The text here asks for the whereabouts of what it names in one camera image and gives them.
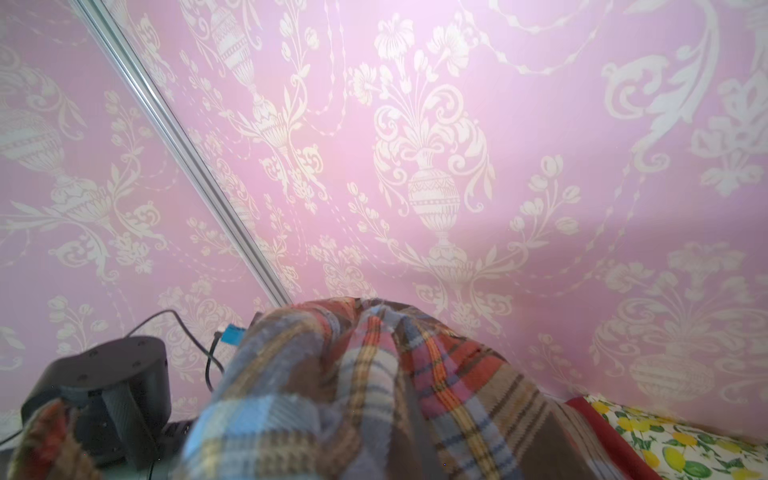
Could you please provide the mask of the plaid flannel cloth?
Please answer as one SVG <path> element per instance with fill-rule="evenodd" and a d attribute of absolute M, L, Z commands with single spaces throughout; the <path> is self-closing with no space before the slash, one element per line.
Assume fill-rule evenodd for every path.
<path fill-rule="evenodd" d="M 23 426 L 11 479 L 100 479 L 59 403 Z M 256 317 L 173 479 L 614 479 L 581 415 L 419 309 L 333 298 Z"/>

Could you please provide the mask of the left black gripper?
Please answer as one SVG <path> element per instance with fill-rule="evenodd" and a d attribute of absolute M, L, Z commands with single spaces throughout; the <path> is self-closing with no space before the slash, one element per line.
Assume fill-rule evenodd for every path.
<path fill-rule="evenodd" d="M 192 426 L 172 422 L 162 340 L 130 336 L 52 362 L 21 408 L 22 425 L 52 403 L 98 467 L 169 468 Z"/>

